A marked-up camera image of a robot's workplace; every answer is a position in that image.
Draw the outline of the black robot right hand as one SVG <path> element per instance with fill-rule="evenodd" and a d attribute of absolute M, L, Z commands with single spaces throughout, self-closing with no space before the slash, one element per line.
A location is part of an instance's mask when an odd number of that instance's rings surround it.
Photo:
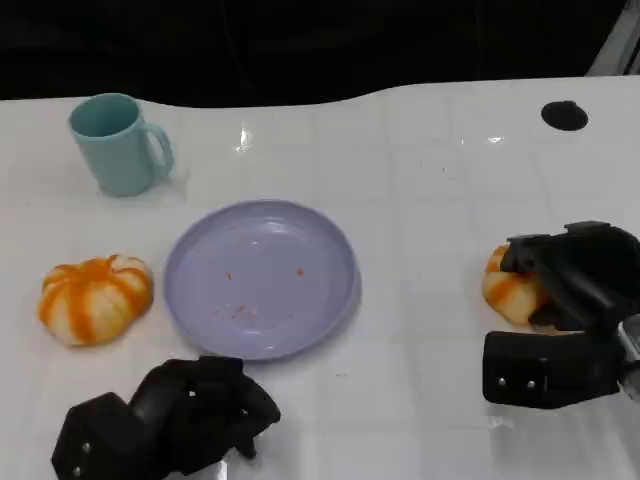
<path fill-rule="evenodd" d="M 605 222 L 512 237 L 499 268 L 542 287 L 547 301 L 529 316 L 537 327 L 608 335 L 639 312 L 639 240 Z"/>

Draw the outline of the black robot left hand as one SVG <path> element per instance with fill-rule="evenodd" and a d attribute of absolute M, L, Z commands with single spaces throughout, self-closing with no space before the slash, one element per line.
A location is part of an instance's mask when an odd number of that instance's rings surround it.
<path fill-rule="evenodd" d="M 129 406 L 149 431 L 152 479 L 193 474 L 231 450 L 252 460 L 254 439 L 281 420 L 244 362 L 230 357 L 170 359 L 144 377 Z"/>

